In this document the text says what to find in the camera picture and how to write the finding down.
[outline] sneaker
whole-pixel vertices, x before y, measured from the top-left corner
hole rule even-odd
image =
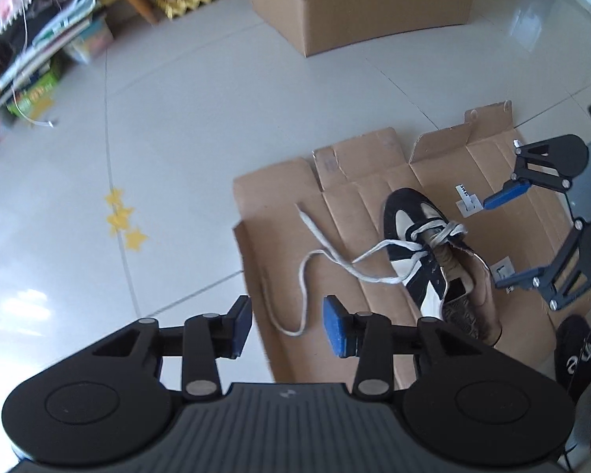
[[[383,233],[386,240],[414,243],[426,252],[416,261],[415,247],[387,246],[394,270],[424,317],[449,322],[490,345],[498,341],[502,328],[490,271],[464,243],[462,224],[449,222],[416,190],[401,188],[386,201]]]
[[[580,315],[568,316],[558,327],[554,366],[556,382],[565,388],[576,404],[591,384],[591,327]]]

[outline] black circular pad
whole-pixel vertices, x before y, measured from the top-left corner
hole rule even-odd
[[[24,456],[64,467],[137,453],[171,418],[168,391],[142,364],[79,354],[20,384],[2,407],[4,430]]]
[[[46,410],[60,423],[87,425],[111,415],[119,402],[118,393],[104,384],[78,382],[52,393]]]
[[[423,446],[484,467],[546,460],[564,446],[574,424],[565,390],[497,355],[445,360],[411,385],[403,413]]]
[[[569,178],[582,174],[589,162],[589,148],[582,139],[577,135],[562,135],[552,140],[549,153],[558,172]]]
[[[479,423],[504,425],[524,417],[530,400],[505,382],[483,381],[464,386],[455,397],[460,412]]]

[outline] white shoelace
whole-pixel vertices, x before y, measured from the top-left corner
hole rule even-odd
[[[280,332],[287,336],[297,337],[301,336],[304,333],[304,329],[306,328],[306,319],[307,314],[309,311],[309,296],[308,290],[306,288],[306,280],[304,279],[305,271],[306,271],[306,264],[307,262],[313,257],[318,254],[324,255],[326,258],[331,260],[333,263],[341,266],[347,272],[351,273],[360,281],[365,282],[382,282],[385,284],[399,284],[405,281],[411,274],[412,270],[416,266],[422,258],[427,256],[429,253],[426,251],[421,244],[416,243],[415,241],[406,241],[406,240],[383,240],[376,244],[371,249],[367,250],[361,256],[357,257],[356,259],[352,260],[351,262],[345,260],[341,254],[337,252],[337,250],[332,246],[332,244],[326,239],[324,234],[320,231],[320,229],[315,225],[315,222],[302,210],[298,207],[298,212],[300,214],[300,218],[306,224],[306,227],[312,232],[313,236],[318,239],[320,244],[322,244],[322,248],[315,249],[310,251],[300,263],[300,268],[298,269],[298,282],[300,284],[300,292],[302,293],[302,312],[300,316],[300,325],[298,326],[297,330],[288,330],[282,327],[282,325],[278,322],[276,315],[273,312],[271,307],[271,298],[269,297],[269,293],[266,290],[266,284],[263,282],[263,296],[266,301],[266,308],[267,313],[269,315],[269,320],[271,324]],[[441,227],[442,230],[432,237],[427,238],[427,245],[431,248],[436,247],[443,242],[445,242],[450,236],[458,235],[460,233],[466,234],[466,228],[462,224],[458,224],[457,222],[444,222],[442,220],[435,220],[427,222],[424,225],[421,225],[415,231],[411,233],[411,239],[416,240],[418,235],[427,229],[434,229],[437,227]],[[363,272],[358,271],[354,265],[359,263],[360,261],[365,260],[367,257],[370,257],[375,252],[381,250],[383,247],[388,245],[398,245],[400,247],[405,247],[411,251],[414,251],[414,254],[411,256],[411,266],[407,269],[407,274],[404,276],[396,276],[396,277],[377,277],[377,276],[368,276]]]

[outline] green box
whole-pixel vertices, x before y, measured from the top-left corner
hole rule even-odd
[[[44,74],[39,76],[37,80],[25,89],[16,92],[17,105],[20,107],[20,110],[28,116],[31,111],[35,109],[37,102],[39,102],[44,96],[50,94],[55,87],[57,87],[62,74],[63,62],[58,56],[54,56],[50,61],[48,70]],[[7,110],[13,115],[18,117],[21,116],[12,99],[11,102],[7,104]]]

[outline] metal screw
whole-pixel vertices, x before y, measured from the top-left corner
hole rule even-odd
[[[217,385],[211,380],[194,380],[186,384],[186,393],[196,397],[205,397],[217,391]]]
[[[357,389],[364,395],[382,395],[389,390],[389,384],[380,379],[366,379],[357,385]]]

